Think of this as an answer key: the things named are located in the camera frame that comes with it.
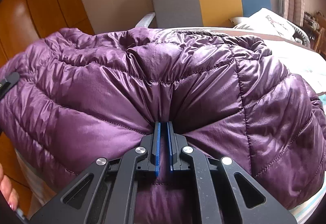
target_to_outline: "silver screw head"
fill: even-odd
[[[183,152],[185,153],[192,153],[194,151],[194,149],[190,146],[185,146],[182,148]]]
[[[135,151],[139,154],[143,154],[146,152],[146,149],[144,147],[138,147],[135,149]]]
[[[223,157],[221,161],[225,165],[230,165],[232,163],[232,159],[230,157]]]
[[[98,158],[96,164],[100,166],[106,164],[106,158]]]

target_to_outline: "quilted fabric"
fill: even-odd
[[[0,101],[0,127],[57,188],[97,157],[121,157],[157,120],[210,157],[232,157],[288,209],[323,184],[322,103],[255,36],[61,29],[0,78],[13,71],[21,78]],[[139,186],[135,223],[190,223],[190,180],[168,174],[165,160]]]

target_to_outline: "person's hand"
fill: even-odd
[[[18,194],[16,190],[12,188],[8,176],[4,175],[1,163],[0,163],[0,192],[3,194],[5,200],[7,200],[11,209],[16,210],[18,207]]]

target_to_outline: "black clip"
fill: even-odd
[[[36,212],[30,223],[133,224],[138,180],[159,172],[160,123],[122,158],[98,158]]]
[[[0,100],[19,81],[19,73],[13,72],[0,82]]]
[[[171,171],[191,169],[193,175],[198,204],[196,223],[297,223],[288,210],[230,157],[207,158],[188,146],[185,136],[174,133],[172,122],[167,123],[167,134]]]
[[[175,134],[171,122],[164,127],[170,170],[192,175],[194,180],[197,210],[193,223],[297,223],[288,210],[230,157],[207,158],[189,146],[185,136]],[[140,146],[126,152],[121,159],[98,158],[36,212],[30,223],[133,224],[138,181],[143,177],[155,178],[159,172],[160,138],[161,124],[156,122],[154,134],[144,136]]]

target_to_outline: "pillow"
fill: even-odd
[[[238,25],[239,23],[245,22],[248,17],[233,17],[230,19],[231,23],[233,23],[234,26]]]
[[[236,18],[237,17],[230,20],[240,21],[240,19]],[[265,8],[262,8],[259,12],[254,13],[247,19],[242,19],[242,22],[237,24],[234,28],[277,35],[295,42],[293,38],[295,30],[287,20]]]

